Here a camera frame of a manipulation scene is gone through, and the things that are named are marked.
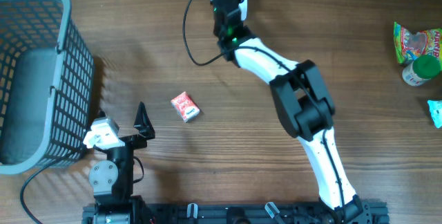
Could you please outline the green lid spice jar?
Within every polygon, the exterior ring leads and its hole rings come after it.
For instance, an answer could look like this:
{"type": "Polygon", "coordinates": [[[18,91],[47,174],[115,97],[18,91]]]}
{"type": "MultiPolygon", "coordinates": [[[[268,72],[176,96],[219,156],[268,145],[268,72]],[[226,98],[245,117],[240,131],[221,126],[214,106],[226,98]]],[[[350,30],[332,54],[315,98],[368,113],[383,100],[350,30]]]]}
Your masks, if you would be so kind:
{"type": "Polygon", "coordinates": [[[436,57],[422,55],[403,69],[402,78],[410,86],[420,86],[435,78],[440,72],[440,61],[436,57]]]}

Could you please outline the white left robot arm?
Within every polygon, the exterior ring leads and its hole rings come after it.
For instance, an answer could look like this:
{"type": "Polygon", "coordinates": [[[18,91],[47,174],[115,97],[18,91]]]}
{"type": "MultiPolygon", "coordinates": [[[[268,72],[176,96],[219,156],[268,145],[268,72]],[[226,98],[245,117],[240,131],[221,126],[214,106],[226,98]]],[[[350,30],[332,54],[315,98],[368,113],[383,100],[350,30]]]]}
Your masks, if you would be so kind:
{"type": "Polygon", "coordinates": [[[90,169],[88,180],[95,203],[83,208],[82,223],[157,222],[143,198],[133,194],[133,185],[142,180],[134,178],[134,164],[140,161],[134,156],[134,151],[147,147],[147,141],[155,138],[155,130],[143,102],[137,108],[134,128],[138,133],[120,138],[117,123],[102,111],[86,133],[83,141],[86,148],[105,153],[106,159],[90,169]]]}

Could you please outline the mint green tissue pack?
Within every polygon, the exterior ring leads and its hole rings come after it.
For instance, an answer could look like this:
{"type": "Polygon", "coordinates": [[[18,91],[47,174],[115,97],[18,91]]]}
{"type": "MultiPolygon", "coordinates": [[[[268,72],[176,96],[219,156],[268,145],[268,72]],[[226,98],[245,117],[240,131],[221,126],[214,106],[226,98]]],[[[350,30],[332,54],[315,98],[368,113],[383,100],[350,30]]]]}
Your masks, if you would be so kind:
{"type": "Polygon", "coordinates": [[[441,100],[428,100],[429,112],[432,121],[436,128],[442,127],[442,101],[441,100]]]}

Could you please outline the red white tissue pack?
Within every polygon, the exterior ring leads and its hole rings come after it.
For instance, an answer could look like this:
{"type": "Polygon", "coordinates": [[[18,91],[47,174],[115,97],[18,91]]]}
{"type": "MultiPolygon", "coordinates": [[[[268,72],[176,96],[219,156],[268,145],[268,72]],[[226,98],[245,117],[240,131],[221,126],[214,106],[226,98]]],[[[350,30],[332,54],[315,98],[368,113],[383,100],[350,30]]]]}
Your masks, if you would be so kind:
{"type": "Polygon", "coordinates": [[[200,108],[186,91],[173,98],[171,104],[184,122],[189,122],[200,113],[200,108]]]}

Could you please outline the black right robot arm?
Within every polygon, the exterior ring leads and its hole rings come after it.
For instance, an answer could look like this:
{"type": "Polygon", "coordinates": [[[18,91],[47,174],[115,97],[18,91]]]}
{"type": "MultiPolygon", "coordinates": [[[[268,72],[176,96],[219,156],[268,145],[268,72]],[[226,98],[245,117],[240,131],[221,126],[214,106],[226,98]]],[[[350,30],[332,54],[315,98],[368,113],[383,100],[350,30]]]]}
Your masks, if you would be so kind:
{"type": "Polygon", "coordinates": [[[348,223],[363,206],[345,174],[334,138],[335,106],[318,67],[266,47],[244,24],[246,0],[210,0],[214,35],[225,59],[269,85],[284,130],[300,141],[314,171],[319,197],[333,223],[348,223]]]}

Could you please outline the Haribo worms candy bag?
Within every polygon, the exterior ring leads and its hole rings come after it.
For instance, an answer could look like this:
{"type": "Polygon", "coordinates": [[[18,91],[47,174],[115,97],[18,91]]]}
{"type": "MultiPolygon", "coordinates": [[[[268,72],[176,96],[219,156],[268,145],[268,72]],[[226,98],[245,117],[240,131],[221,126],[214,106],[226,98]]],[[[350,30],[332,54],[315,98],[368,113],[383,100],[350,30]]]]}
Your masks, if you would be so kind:
{"type": "Polygon", "coordinates": [[[394,47],[399,64],[408,65],[422,55],[431,55],[441,63],[441,29],[435,28],[411,33],[394,23],[394,47]]]}

